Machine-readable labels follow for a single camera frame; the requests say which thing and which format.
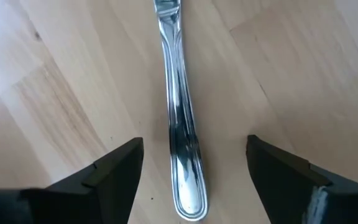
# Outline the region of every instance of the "light wood surface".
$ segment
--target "light wood surface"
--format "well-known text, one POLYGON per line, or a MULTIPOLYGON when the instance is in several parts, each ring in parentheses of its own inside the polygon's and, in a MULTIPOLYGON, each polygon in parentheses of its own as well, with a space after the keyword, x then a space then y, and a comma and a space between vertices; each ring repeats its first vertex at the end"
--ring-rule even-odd
MULTIPOLYGON (((358 181, 358 1, 182 3, 203 223, 269 223, 250 133, 358 181)), ((152 0, 0 0, 0 187, 45 187, 141 136, 129 223, 186 223, 172 202, 163 71, 152 0)))

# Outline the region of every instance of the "wood grain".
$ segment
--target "wood grain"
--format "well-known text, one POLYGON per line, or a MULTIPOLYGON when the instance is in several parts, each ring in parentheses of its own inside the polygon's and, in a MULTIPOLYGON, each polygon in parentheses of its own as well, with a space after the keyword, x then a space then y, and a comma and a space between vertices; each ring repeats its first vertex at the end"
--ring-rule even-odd
MULTIPOLYGON (((183 1, 205 175, 203 223, 269 223, 246 136, 358 181, 358 3, 183 1)), ((0 0, 0 187, 45 187, 136 136, 129 223, 186 223, 172 202, 153 1, 0 0)))

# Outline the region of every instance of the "stainless steel fork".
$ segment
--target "stainless steel fork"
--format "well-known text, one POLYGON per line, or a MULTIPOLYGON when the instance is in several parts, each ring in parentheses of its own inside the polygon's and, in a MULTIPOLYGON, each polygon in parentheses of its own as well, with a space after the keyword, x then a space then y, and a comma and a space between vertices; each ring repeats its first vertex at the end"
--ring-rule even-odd
POLYGON ((173 203, 182 218, 198 221, 208 212, 208 199, 187 87, 181 2, 154 0, 154 5, 162 38, 167 82, 173 203))

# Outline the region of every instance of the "black plastic object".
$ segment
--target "black plastic object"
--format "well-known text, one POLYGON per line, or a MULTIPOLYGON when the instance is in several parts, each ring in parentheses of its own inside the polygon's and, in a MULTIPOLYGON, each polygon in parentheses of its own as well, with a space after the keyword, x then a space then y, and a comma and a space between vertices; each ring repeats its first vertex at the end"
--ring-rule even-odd
POLYGON ((0 223, 127 223, 143 156, 134 138, 46 189, 0 190, 0 223))
POLYGON ((250 176, 273 224, 358 223, 358 183, 248 136, 250 176))

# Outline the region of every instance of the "wooden floor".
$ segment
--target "wooden floor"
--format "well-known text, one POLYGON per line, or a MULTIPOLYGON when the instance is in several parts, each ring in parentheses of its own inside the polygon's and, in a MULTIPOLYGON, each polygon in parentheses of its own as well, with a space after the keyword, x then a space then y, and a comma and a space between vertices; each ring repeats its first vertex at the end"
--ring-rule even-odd
MULTIPOLYGON (((203 223, 269 223, 250 133, 358 181, 358 1, 182 3, 203 223)), ((45 187, 142 136, 129 223, 186 223, 166 107, 153 0, 0 0, 0 187, 45 187)))

